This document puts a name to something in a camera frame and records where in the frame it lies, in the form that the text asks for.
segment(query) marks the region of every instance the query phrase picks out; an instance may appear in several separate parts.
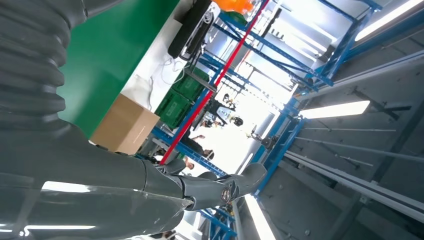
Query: orange object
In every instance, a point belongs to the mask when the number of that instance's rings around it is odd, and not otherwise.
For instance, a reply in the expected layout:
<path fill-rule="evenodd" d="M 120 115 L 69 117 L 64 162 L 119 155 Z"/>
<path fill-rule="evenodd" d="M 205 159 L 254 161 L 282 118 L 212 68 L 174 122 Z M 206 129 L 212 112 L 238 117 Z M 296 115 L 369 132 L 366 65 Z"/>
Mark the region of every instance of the orange object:
<path fill-rule="evenodd" d="M 251 0 L 213 0 L 225 12 L 245 14 L 253 10 Z"/>

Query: cable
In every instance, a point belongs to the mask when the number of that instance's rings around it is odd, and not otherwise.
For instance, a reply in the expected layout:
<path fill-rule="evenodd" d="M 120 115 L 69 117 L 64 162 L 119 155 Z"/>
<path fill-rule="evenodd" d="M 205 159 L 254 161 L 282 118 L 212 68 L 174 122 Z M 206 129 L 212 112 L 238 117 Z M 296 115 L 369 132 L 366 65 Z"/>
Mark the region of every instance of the cable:
<path fill-rule="evenodd" d="M 169 66 L 169 65 L 171 65 L 173 63 L 173 67 L 172 67 L 172 71 L 173 72 L 178 72 L 178 71 L 181 71 L 182 70 L 182 75 L 181 75 L 181 77 L 180 78 L 178 78 L 177 80 L 175 80 L 173 83 L 168 83 L 168 82 L 166 82 L 165 80 L 164 80 L 164 68 L 165 68 L 165 66 Z M 161 72 L 160 72 L 160 78 L 162 79 L 162 82 L 164 82 L 165 84 L 167 84 L 167 85 L 170 85 L 170 86 L 172 86 L 172 85 L 174 85 L 174 84 L 176 84 L 176 83 L 178 83 L 179 81 L 181 81 L 183 78 L 184 78 L 184 75 L 186 75 L 186 68 L 188 68 L 188 67 L 190 67 L 189 65 L 187 65 L 187 66 L 184 66 L 183 68 L 181 68 L 181 69 L 176 69 L 176 66 L 177 66 L 177 63 L 180 63 L 180 64 L 183 64 L 183 62 L 181 62 L 181 61 L 175 61 L 175 59 L 173 59 L 172 57 L 170 57 L 169 59 L 167 59 L 165 62 L 163 62 L 160 66 L 162 66 L 162 70 L 161 70 Z M 150 84 L 150 87 L 151 87 L 151 90 L 150 90 L 150 92 L 149 92 L 149 94 L 148 94 L 148 105 L 149 105 L 149 111 L 151 111 L 152 110 L 152 93 L 153 93 L 153 87 L 154 87 L 154 79 L 153 79 L 153 77 L 151 76 L 150 77 L 150 79 L 149 80 L 151 80 L 151 84 Z"/>
<path fill-rule="evenodd" d="M 153 83 L 154 83 L 154 80 L 153 80 L 153 77 L 150 77 L 150 80 L 151 80 L 151 84 L 150 84 L 150 87 L 151 87 L 151 90 L 150 90 L 150 92 L 149 92 L 149 94 L 148 94 L 148 101 L 147 101 L 147 103 L 148 103 L 148 105 L 149 105 L 149 111 L 152 111 L 152 93 L 153 93 Z"/>
<path fill-rule="evenodd" d="M 182 70 L 182 75 L 181 75 L 181 77 L 180 77 L 180 78 L 178 78 L 178 79 L 177 79 L 177 80 L 175 80 L 174 82 L 169 83 L 169 82 L 166 82 L 166 81 L 164 80 L 164 68 L 165 68 L 165 66 L 169 66 L 169 65 L 171 65 L 172 63 L 173 63 L 172 71 L 173 71 L 173 72 L 179 72 L 179 71 L 181 71 L 181 70 Z M 189 65 L 184 66 L 184 67 L 183 67 L 183 68 L 181 68 L 181 69 L 176 69 L 176 67 L 177 67 L 177 63 L 183 64 L 183 62 L 181 62 L 181 61 L 175 61 L 175 59 L 173 59 L 172 57 L 170 57 L 168 60 L 166 60 L 166 61 L 162 64 L 162 71 L 160 72 L 160 78 L 162 79 L 162 82 L 164 82 L 164 83 L 165 83 L 165 84 L 167 84 L 167 85 L 172 86 L 172 85 L 174 85 L 174 84 L 178 83 L 179 81 L 181 81 L 181 80 L 184 78 L 184 75 L 186 74 L 186 68 L 188 68 L 188 67 L 189 67 Z"/>

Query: green plastic crate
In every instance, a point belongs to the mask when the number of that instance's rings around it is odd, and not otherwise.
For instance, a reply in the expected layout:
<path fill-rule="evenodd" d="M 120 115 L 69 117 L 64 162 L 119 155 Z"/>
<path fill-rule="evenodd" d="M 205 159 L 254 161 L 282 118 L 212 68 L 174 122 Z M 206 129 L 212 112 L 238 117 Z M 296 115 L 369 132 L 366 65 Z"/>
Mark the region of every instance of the green plastic crate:
<path fill-rule="evenodd" d="M 209 82 L 209 75 L 206 72 L 198 69 L 197 67 L 194 68 L 193 74 L 205 80 L 206 82 Z M 181 79 L 179 82 L 175 83 L 172 86 L 173 90 L 193 102 L 196 101 L 196 99 L 200 96 L 204 88 L 205 87 L 202 84 L 198 83 L 196 80 L 194 80 L 187 74 L 184 76 L 183 79 Z"/>
<path fill-rule="evenodd" d="M 178 128 L 192 107 L 192 102 L 170 89 L 155 114 L 171 129 Z"/>

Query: metal rail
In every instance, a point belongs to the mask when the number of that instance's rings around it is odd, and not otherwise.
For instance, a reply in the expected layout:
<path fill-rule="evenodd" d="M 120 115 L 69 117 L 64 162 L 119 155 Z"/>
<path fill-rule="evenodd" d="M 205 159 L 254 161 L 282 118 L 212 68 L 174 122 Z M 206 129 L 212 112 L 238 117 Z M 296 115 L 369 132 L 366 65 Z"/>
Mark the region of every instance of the metal rail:
<path fill-rule="evenodd" d="M 238 43 L 237 47 L 235 48 L 234 52 L 231 54 L 231 57 L 229 58 L 228 62 L 226 63 L 226 65 L 224 66 L 222 72 L 220 73 L 218 79 L 215 82 L 215 86 L 217 87 L 221 80 L 224 78 L 224 76 L 226 75 L 228 69 L 231 66 L 231 63 L 234 61 L 234 59 L 236 58 L 237 53 L 240 51 L 240 49 L 243 46 L 243 43 L 246 41 L 249 33 L 252 31 L 256 21 L 258 20 L 259 15 L 261 14 L 262 10 L 264 10 L 265 6 L 268 4 L 270 0 L 264 0 L 263 4 L 261 5 L 258 14 L 255 15 L 255 17 L 253 18 L 253 20 L 251 21 L 245 35 L 243 36 L 243 38 L 241 39 L 241 41 Z M 184 134 L 187 132 L 187 130 L 189 129 L 189 127 L 192 125 L 192 122 L 195 120 L 196 116 L 199 114 L 199 112 L 202 110 L 202 108 L 206 105 L 206 103 L 209 101 L 209 99 L 211 98 L 213 92 L 209 91 L 206 96 L 204 97 L 204 99 L 201 101 L 201 103 L 198 105 L 198 107 L 194 110 L 194 113 L 191 115 L 191 117 L 188 119 L 187 123 L 182 127 L 181 131 L 178 133 L 178 135 L 176 136 L 176 138 L 173 140 L 171 146 L 169 147 L 168 151 L 166 151 L 165 155 L 163 156 L 162 161 L 160 161 L 160 164 L 163 165 L 166 163 L 167 159 L 169 158 L 170 154 L 172 153 L 172 151 L 175 149 L 175 147 L 177 146 L 177 144 L 180 142 L 181 138 L 183 138 Z"/>

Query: cardboard box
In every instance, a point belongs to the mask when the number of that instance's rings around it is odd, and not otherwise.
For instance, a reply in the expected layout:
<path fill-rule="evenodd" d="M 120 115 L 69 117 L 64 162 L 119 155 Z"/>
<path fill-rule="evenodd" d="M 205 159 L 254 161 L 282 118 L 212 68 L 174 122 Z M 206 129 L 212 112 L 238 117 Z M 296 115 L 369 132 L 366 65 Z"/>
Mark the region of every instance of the cardboard box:
<path fill-rule="evenodd" d="M 112 152 L 133 155 L 159 121 L 159 116 L 119 94 L 91 141 Z"/>

